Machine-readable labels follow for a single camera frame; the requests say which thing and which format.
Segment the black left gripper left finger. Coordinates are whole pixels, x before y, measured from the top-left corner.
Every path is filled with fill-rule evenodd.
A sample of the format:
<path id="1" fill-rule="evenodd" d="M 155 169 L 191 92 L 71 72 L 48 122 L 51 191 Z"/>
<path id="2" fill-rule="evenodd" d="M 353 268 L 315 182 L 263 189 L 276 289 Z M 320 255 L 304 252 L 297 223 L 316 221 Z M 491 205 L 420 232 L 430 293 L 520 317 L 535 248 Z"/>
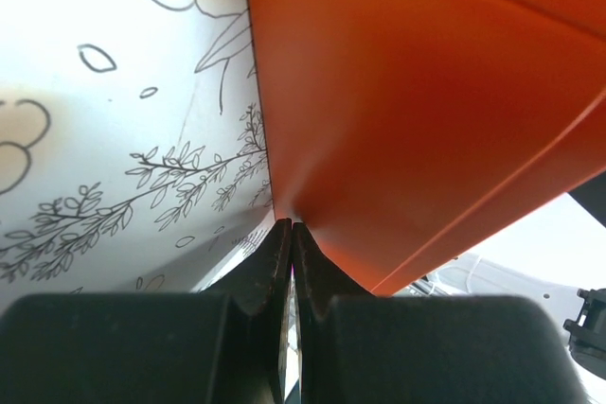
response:
<path id="1" fill-rule="evenodd" d="M 34 294 L 1 318 L 5 403 L 280 403 L 292 223 L 206 290 Z"/>

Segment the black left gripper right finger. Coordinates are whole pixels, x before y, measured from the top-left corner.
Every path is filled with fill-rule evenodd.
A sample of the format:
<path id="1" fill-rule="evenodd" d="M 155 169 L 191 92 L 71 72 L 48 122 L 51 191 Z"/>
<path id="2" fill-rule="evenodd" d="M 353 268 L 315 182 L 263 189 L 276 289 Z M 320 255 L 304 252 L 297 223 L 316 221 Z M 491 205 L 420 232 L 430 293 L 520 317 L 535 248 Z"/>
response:
<path id="1" fill-rule="evenodd" d="M 548 316 L 517 296 L 378 297 L 292 233 L 305 403 L 583 403 Z"/>

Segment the orange lollipop tray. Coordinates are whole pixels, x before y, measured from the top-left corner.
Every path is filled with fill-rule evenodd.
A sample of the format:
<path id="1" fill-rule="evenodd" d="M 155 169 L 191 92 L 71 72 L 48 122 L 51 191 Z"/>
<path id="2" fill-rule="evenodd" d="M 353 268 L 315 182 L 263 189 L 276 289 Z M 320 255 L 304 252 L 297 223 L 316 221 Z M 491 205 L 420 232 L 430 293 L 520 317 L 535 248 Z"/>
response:
<path id="1" fill-rule="evenodd" d="M 392 294 L 605 168 L 605 0 L 249 0 L 276 210 Z"/>

